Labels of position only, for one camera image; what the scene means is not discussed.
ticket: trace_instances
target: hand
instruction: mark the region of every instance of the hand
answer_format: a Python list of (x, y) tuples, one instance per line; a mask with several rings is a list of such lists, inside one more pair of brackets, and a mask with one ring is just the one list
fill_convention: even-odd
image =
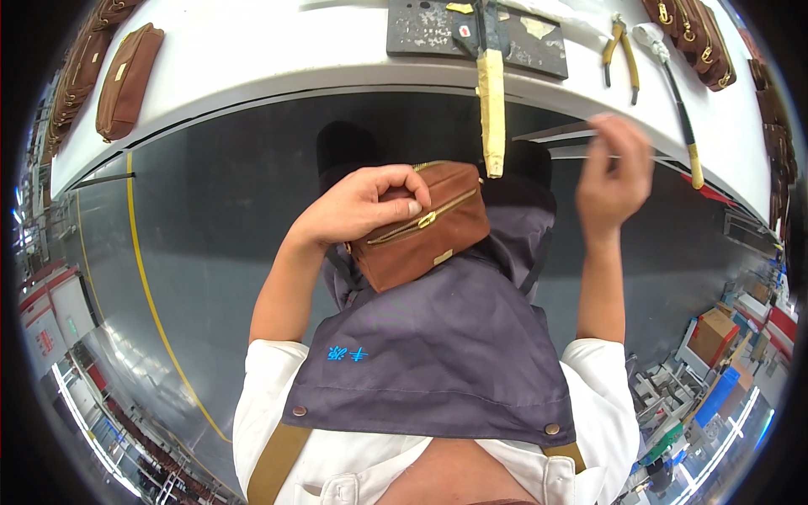
[(429, 188), (411, 166), (360, 168), (311, 204), (289, 234), (328, 247), (414, 217), (430, 205)]
[[(575, 192), (584, 241), (589, 245), (620, 237), (620, 227), (651, 194), (654, 163), (650, 143), (639, 128), (616, 116), (589, 120), (597, 130)], [(616, 167), (610, 170), (612, 158)]]

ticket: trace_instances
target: white workbench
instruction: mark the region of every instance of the white workbench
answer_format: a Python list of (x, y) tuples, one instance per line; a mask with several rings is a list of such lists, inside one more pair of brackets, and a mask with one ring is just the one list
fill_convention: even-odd
[[(388, 57), (386, 0), (325, 2), (267, 0), (148, 0), (122, 25), (101, 69), (106, 75), (121, 39), (151, 22), (166, 31), (140, 118), (126, 138), (102, 142), (95, 131), (100, 86), (53, 159), (51, 197), (147, 137), (265, 103), (304, 96), (371, 90), (473, 94), (472, 61)], [(768, 223), (769, 168), (748, 52), (718, 0), (715, 11), (738, 80), (718, 93), (704, 87), (671, 48), (671, 67), (696, 134), (705, 178)], [(604, 0), (631, 27), (648, 22), (640, 0)], [(608, 16), (603, 28), (610, 31)], [(603, 84), (602, 44), (566, 40), (569, 78), (558, 81), (506, 68), (507, 100), (585, 119), (620, 112), (643, 124), (654, 146), (689, 166), (667, 80), (652, 56), (633, 42), (641, 90), (631, 107), (629, 72), (621, 48), (612, 61), (612, 87)]]

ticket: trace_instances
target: fluorescent light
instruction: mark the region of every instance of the fluorescent light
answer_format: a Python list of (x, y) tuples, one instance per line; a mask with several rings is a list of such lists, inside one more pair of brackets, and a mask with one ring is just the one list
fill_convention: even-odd
[(693, 493), (695, 493), (701, 487), (701, 485), (705, 483), (707, 477), (709, 477), (709, 475), (718, 466), (718, 463), (720, 463), (721, 460), (724, 459), (724, 455), (726, 455), (726, 452), (730, 450), (730, 446), (732, 445), (733, 442), (735, 442), (735, 438), (741, 432), (743, 424), (747, 421), (747, 417), (749, 417), (749, 413), (751, 412), (752, 407), (755, 406), (758, 395), (760, 395), (760, 389), (757, 386), (755, 386), (755, 388), (752, 390), (752, 396), (749, 398), (749, 401), (744, 406), (741, 415), (738, 417), (738, 422), (733, 423), (733, 428), (732, 430), (730, 430), (730, 434), (726, 437), (726, 439), (724, 439), (724, 442), (721, 444), (721, 447), (718, 448), (713, 458), (709, 461), (707, 466), (705, 466), (704, 469), (699, 473), (698, 477), (696, 477), (693, 483), (689, 485), (684, 491), (682, 491), (682, 494), (676, 497), (676, 499), (673, 500), (671, 505), (684, 505), (690, 499), (690, 497), (693, 496)]
[(758, 439), (758, 443), (755, 444), (755, 449), (760, 446), (760, 442), (763, 441), (763, 437), (766, 436), (766, 431), (768, 431), (768, 426), (772, 423), (772, 418), (774, 417), (774, 409), (771, 409), (768, 412), (768, 417), (766, 418), (766, 422), (763, 424), (763, 430), (760, 432), (760, 438)]
[(684, 475), (684, 480), (688, 481), (688, 486), (692, 486), (693, 477), (690, 476), (690, 472), (688, 472), (688, 469), (684, 468), (684, 465), (682, 465), (681, 463), (679, 463), (677, 466), (682, 471), (682, 475)]
[(738, 430), (738, 436), (739, 436), (739, 437), (741, 437), (741, 438), (743, 438), (743, 431), (741, 431), (741, 429), (740, 429), (740, 428), (738, 428), (738, 424), (737, 424), (735, 421), (733, 421), (731, 417), (726, 418), (726, 420), (730, 422), (730, 424), (732, 425), (733, 429), (737, 429), (737, 430)]
[(73, 420), (80, 428), (82, 435), (84, 435), (84, 440), (86, 440), (87, 444), (90, 445), (90, 448), (93, 450), (95, 456), (99, 459), (99, 461), (101, 461), (103, 467), (112, 474), (115, 480), (120, 482), (120, 484), (128, 489), (129, 492), (140, 498), (141, 492), (137, 490), (129, 479), (124, 477), (124, 475), (120, 472), (120, 468), (118, 468), (116, 464), (112, 462), (112, 459), (109, 457), (106, 451), (103, 450), (101, 444), (98, 442), (95, 436), (90, 437), (90, 428), (87, 426), (86, 421), (79, 413), (78, 407), (73, 401), (73, 397), (70, 396), (70, 391), (67, 389), (65, 381), (61, 378), (61, 373), (59, 372), (59, 367), (57, 364), (53, 364), (51, 367), (51, 372), (53, 372), (53, 377), (56, 379), (56, 383), (59, 385), (59, 393), (61, 393), (61, 397), (65, 399), (67, 409), (72, 414)]

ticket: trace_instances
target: factory floor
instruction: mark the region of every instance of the factory floor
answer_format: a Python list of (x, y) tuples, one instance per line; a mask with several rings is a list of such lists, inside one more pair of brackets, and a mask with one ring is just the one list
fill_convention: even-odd
[[(97, 172), (130, 170), (133, 179), (85, 187), (73, 203), (80, 226), (65, 239), (65, 256), (92, 281), (102, 323), (88, 339), (103, 342), (89, 347), (106, 350), (102, 368), (120, 395), (180, 442), (200, 472), (241, 496), (231, 439), (250, 316), (286, 230), (317, 197), (314, 141), (332, 120), (373, 132), (391, 162), (481, 157), (472, 97), (319, 97), (236, 112), (139, 146)], [(509, 136), (571, 122), (508, 104)], [(547, 313), (559, 355), (575, 336), (584, 254), (574, 209), (580, 166), (553, 163), (558, 216), (534, 301)], [(657, 166), (651, 198), (623, 232), (626, 351), (640, 365), (664, 360), (689, 318), (756, 261), (722, 226), (722, 204)], [(307, 339), (334, 313), (319, 284)]]

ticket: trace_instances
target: apron strap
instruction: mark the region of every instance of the apron strap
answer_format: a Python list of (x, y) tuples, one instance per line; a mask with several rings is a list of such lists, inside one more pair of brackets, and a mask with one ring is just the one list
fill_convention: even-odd
[[(264, 446), (258, 463), (250, 475), (247, 484), (247, 501), (250, 505), (272, 505), (278, 497), (280, 488), (286, 482), (289, 472), (300, 456), (303, 446), (309, 439), (311, 430), (278, 423), (272, 432), (267, 445)], [(583, 463), (578, 444), (562, 445), (560, 447), (543, 447), (541, 451), (547, 457), (566, 456), (575, 462), (575, 474), (587, 469)]]
[(362, 288), (357, 286), (356, 282), (354, 282), (354, 280), (351, 278), (351, 270), (348, 268), (345, 260), (340, 258), (334, 244), (331, 244), (328, 246), (328, 249), (326, 249), (326, 258), (328, 258), (328, 261), (334, 265), (334, 268), (337, 270), (337, 275), (339, 275), (342, 280), (345, 281), (345, 284), (348, 285), (348, 289), (351, 291), (362, 291)]
[(522, 281), (519, 290), (523, 295), (527, 295), (533, 288), (533, 285), (539, 280), (541, 271), (545, 268), (547, 262), (547, 252), (550, 250), (550, 244), (553, 242), (553, 229), (548, 228), (544, 236), (541, 237), (541, 244), (539, 244), (539, 251), (536, 252), (536, 262), (533, 268), (528, 272), (528, 276)]
[(572, 458), (572, 461), (575, 461), (575, 475), (578, 475), (587, 469), (587, 466), (583, 463), (583, 456), (581, 456), (581, 451), (578, 449), (577, 442), (567, 445), (560, 445), (558, 447), (543, 447), (541, 448), (541, 451), (547, 457), (566, 456)]

